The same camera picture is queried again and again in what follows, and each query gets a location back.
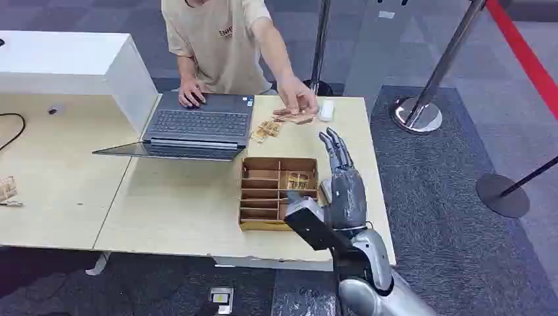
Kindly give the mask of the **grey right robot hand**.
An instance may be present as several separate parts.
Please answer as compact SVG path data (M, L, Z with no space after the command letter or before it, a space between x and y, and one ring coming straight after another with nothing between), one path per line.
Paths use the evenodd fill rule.
M325 145L331 170L331 201L325 212L326 222L337 231L365 227L365 186L344 140L330 127L318 137Z

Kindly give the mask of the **person's right hand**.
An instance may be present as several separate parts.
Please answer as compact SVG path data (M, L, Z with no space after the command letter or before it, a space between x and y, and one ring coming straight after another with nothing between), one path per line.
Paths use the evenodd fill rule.
M205 84L194 78L182 78L178 89L178 101L181 106L186 108L199 108L206 103Z

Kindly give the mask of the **person's left hand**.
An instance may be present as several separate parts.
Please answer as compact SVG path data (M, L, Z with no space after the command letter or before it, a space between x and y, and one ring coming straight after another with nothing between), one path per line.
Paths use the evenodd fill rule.
M276 115L311 115L318 112L315 94L296 76L287 75L277 80L278 95L285 108L276 110Z

